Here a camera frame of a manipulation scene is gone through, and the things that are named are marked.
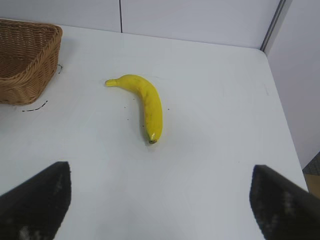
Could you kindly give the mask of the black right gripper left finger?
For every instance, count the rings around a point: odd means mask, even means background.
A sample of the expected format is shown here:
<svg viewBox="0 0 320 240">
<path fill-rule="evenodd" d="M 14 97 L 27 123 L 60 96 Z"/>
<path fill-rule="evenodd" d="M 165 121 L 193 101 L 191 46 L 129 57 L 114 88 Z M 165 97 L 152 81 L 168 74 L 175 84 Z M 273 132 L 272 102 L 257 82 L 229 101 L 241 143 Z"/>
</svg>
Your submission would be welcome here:
<svg viewBox="0 0 320 240">
<path fill-rule="evenodd" d="M 0 238 L 53 240 L 71 199 L 70 165 L 55 162 L 0 196 Z"/>
</svg>

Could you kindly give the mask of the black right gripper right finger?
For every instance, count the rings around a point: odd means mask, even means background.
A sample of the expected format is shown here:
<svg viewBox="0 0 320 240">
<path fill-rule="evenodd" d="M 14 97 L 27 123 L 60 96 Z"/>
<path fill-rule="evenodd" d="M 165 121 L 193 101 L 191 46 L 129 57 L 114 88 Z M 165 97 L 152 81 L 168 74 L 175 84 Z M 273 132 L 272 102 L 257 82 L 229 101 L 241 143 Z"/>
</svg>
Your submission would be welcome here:
<svg viewBox="0 0 320 240">
<path fill-rule="evenodd" d="M 267 165 L 255 165 L 250 207 L 266 240 L 318 240 L 320 200 Z"/>
</svg>

